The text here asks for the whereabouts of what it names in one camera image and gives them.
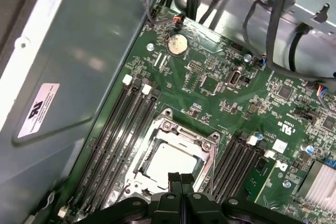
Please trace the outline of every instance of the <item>sticker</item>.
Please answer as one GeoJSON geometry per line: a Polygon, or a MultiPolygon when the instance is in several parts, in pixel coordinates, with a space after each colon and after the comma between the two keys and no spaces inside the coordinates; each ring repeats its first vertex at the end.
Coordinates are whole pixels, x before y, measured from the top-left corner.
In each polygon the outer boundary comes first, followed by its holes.
{"type": "Polygon", "coordinates": [[[38,132],[59,88],[59,83],[43,83],[22,125],[18,138],[38,132]]]}
{"type": "Polygon", "coordinates": [[[285,149],[287,148],[287,143],[281,141],[280,139],[276,139],[272,149],[283,154],[285,149]]]}

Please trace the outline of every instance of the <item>silver heatsink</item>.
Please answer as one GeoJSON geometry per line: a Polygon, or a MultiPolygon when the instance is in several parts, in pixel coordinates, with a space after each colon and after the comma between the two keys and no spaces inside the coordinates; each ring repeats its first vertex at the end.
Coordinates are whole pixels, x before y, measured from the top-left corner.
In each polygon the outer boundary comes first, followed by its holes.
{"type": "Polygon", "coordinates": [[[299,195],[307,202],[336,214],[336,170],[315,162],[299,195]]]}

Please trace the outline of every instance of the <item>integrated circuit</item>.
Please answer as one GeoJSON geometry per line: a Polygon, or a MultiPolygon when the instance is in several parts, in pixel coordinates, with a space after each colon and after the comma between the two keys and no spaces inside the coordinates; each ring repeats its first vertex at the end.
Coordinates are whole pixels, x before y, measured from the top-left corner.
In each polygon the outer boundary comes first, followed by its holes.
{"type": "Polygon", "coordinates": [[[216,93],[218,81],[210,76],[206,76],[205,80],[201,84],[203,90],[205,90],[208,94],[214,95],[216,93]]]}
{"type": "Polygon", "coordinates": [[[331,116],[327,116],[325,121],[322,124],[323,128],[326,128],[328,130],[332,130],[336,124],[336,119],[332,118],[331,116]]]}
{"type": "Polygon", "coordinates": [[[278,95],[282,98],[284,98],[285,100],[288,100],[288,98],[290,97],[290,94],[292,93],[292,88],[287,86],[287,85],[282,85],[282,87],[280,88],[278,95]]]}

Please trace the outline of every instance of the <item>screw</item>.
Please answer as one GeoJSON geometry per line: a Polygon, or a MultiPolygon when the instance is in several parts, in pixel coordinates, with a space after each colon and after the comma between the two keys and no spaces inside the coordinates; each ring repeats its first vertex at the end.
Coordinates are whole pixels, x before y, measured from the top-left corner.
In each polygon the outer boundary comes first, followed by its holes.
{"type": "Polygon", "coordinates": [[[209,142],[204,141],[202,143],[202,149],[205,151],[210,151],[211,150],[211,144],[209,142]]]}
{"type": "Polygon", "coordinates": [[[245,54],[244,55],[244,62],[249,63],[252,60],[252,55],[245,54]]]}
{"type": "Polygon", "coordinates": [[[230,199],[230,200],[229,200],[229,203],[230,203],[231,205],[237,205],[237,204],[239,204],[239,201],[236,200],[236,199],[230,199]]]}
{"type": "Polygon", "coordinates": [[[153,43],[148,43],[147,46],[146,46],[146,48],[149,52],[153,51],[154,47],[155,47],[155,45],[153,43]]]}
{"type": "Polygon", "coordinates": [[[200,199],[201,197],[202,197],[202,195],[200,195],[200,194],[193,194],[194,199],[200,199]]]}
{"type": "Polygon", "coordinates": [[[14,47],[24,49],[30,44],[30,40],[26,37],[19,37],[15,40],[14,47]]]}
{"type": "Polygon", "coordinates": [[[170,122],[164,122],[162,124],[162,128],[165,130],[165,131],[169,131],[171,128],[172,128],[172,124],[170,122]]]}
{"type": "Polygon", "coordinates": [[[292,186],[292,183],[289,180],[284,180],[282,182],[282,185],[284,188],[290,188],[292,186]]]}

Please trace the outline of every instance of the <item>capacitor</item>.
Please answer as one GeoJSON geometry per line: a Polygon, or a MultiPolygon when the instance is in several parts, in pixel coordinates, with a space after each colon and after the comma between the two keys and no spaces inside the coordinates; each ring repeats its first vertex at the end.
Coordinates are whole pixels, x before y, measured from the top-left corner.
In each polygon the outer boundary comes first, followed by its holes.
{"type": "Polygon", "coordinates": [[[252,55],[245,54],[244,57],[243,57],[243,59],[244,59],[244,62],[249,63],[252,60],[252,55]]]}
{"type": "Polygon", "coordinates": [[[301,144],[300,149],[308,154],[312,154],[314,152],[314,146],[309,144],[301,144]]]}
{"type": "Polygon", "coordinates": [[[255,136],[258,141],[261,141],[264,138],[264,136],[260,132],[257,132],[257,131],[253,134],[253,136],[255,136]]]}

